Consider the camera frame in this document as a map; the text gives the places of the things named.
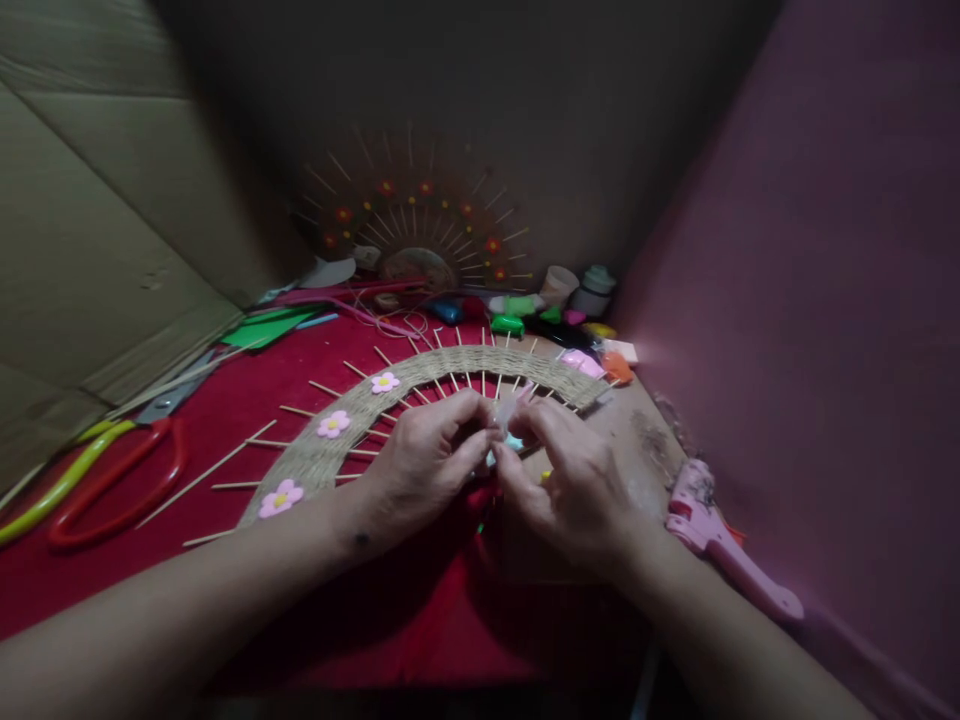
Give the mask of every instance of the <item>red fabric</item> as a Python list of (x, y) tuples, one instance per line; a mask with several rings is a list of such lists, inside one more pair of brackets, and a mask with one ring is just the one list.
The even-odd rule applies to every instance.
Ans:
[[(461, 327), (465, 343), (479, 326)], [(445, 345), (454, 341), (441, 330)], [(306, 418), (281, 404), (317, 411), (333, 399), (307, 383), (344, 391), (364, 372), (383, 369), (377, 345), (396, 362), (412, 354), (406, 340), (378, 335), (353, 319), (294, 332), (253, 356), (218, 369), (177, 412), (189, 460), (181, 486), (271, 419), (265, 439), (292, 440)], [(479, 378), (474, 380), (477, 387)], [(144, 431), (120, 438), (91, 470), (90, 482)], [(245, 491), (211, 491), (213, 483), (259, 480), (278, 450), (249, 447), (140, 530), (128, 530), (73, 555), (47, 546), (50, 520), (0, 550), (0, 637), (7, 637), (151, 565), (184, 552), (185, 540), (232, 528), (250, 500)], [(17, 503), (9, 518), (39, 496), (76, 451)], [(81, 519), (94, 527), (135, 504), (172, 456), (167, 439)], [(349, 461), (344, 473), (360, 472)], [(507, 584), (497, 577), (498, 516), (477, 525), (489, 486), (468, 488), (431, 527), (388, 555), (318, 589), (270, 625), (219, 674), (214, 690), (244, 693), (281, 687), (473, 686), (550, 680), (577, 686), (633, 683), (647, 638), (644, 621), (615, 593), (597, 587)]]

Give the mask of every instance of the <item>cardboard box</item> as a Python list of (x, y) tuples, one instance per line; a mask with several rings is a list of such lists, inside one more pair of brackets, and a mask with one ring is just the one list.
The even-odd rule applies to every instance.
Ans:
[(146, 3), (0, 4), (0, 489), (313, 260)]

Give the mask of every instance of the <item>pink glue gun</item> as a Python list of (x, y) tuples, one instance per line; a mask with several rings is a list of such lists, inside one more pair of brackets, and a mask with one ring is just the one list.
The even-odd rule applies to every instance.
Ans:
[(771, 619), (782, 623), (803, 620), (803, 605), (797, 596), (768, 578), (733, 538), (714, 506), (713, 488), (707, 464), (688, 460), (673, 488), (667, 530), (694, 555), (706, 555), (719, 565)]

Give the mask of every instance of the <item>jute twine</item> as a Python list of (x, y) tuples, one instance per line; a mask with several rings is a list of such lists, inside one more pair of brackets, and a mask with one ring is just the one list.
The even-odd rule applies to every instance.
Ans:
[[(377, 423), (380, 413), (399, 405), (400, 398), (411, 405), (417, 404), (418, 400), (410, 400), (411, 396), (416, 398), (416, 395), (413, 395), (415, 386), (422, 387), (428, 383), (432, 386), (435, 379), (442, 380), (451, 372), (455, 375), (469, 372), (476, 375), (474, 379), (479, 381), (481, 370), (487, 371), (488, 382), (491, 373), (494, 376), (502, 374), (504, 386), (509, 386), (507, 378), (510, 378), (510, 383), (518, 376), (533, 380), (539, 383), (541, 388), (554, 390), (556, 397), (566, 400), (579, 410), (593, 405), (609, 388), (606, 382), (594, 380), (557, 360), (492, 345), (463, 345), (414, 355), (370, 376), (374, 378), (385, 372), (392, 372), (400, 380), (399, 387), (374, 395), (371, 391), (371, 380), (361, 380), (343, 393), (342, 397), (321, 410), (316, 418), (310, 420), (260, 483), (240, 518), (239, 527), (246, 527), (256, 520), (261, 499), (274, 492), (277, 485), (286, 478), (292, 478), (301, 485), (306, 491), (306, 497), (332, 489), (336, 485), (335, 477), (343, 466), (348, 451), (364, 440), (365, 430)], [(466, 386), (465, 381), (460, 378), (457, 380), (461, 382), (461, 386)], [(337, 410), (346, 411), (350, 426), (332, 440), (318, 437), (317, 428), (320, 422)], [(390, 430), (390, 427), (384, 428), (385, 432)]]

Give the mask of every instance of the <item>red scissors handle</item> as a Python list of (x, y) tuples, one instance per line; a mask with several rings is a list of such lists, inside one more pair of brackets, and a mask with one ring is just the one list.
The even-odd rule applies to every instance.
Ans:
[[(187, 464), (187, 448), (184, 442), (183, 424), (177, 419), (166, 417), (157, 420), (150, 427), (152, 430), (150, 437), (134, 448), (129, 455), (123, 458), (99, 480), (86, 485), (80, 492), (64, 503), (60, 515), (54, 520), (53, 527), (50, 529), (49, 542), (52, 550), (79, 550), (111, 538), (146, 517), (170, 494), (170, 491), (173, 490), (174, 485), (177, 483), (177, 478), (180, 477), (184, 465)], [(157, 485), (139, 505), (127, 510), (119, 517), (93, 530), (87, 530), (81, 533), (71, 532), (80, 517), (89, 510), (107, 490), (113, 487), (120, 478), (126, 475), (131, 468), (149, 455), (153, 449), (160, 444), (160, 441), (163, 440), (168, 432), (173, 434), (173, 465), (163, 480), (160, 481), (160, 484)]]

